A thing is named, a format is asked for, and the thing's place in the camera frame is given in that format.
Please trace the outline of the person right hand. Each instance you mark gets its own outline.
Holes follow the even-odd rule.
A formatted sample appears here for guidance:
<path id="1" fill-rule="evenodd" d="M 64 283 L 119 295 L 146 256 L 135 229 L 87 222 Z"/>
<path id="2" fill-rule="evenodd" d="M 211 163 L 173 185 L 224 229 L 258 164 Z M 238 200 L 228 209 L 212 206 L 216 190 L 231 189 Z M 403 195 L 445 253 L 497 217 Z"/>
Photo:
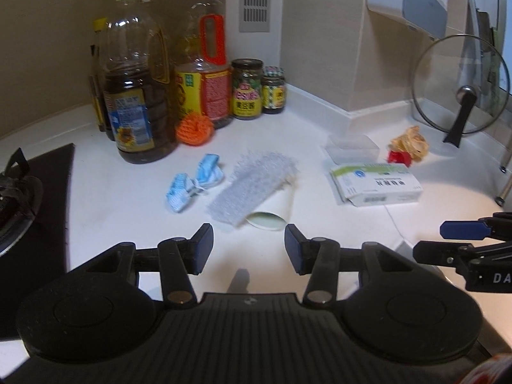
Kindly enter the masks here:
<path id="1" fill-rule="evenodd" d="M 489 358 L 462 378 L 460 384 L 512 384 L 512 355 Z"/>

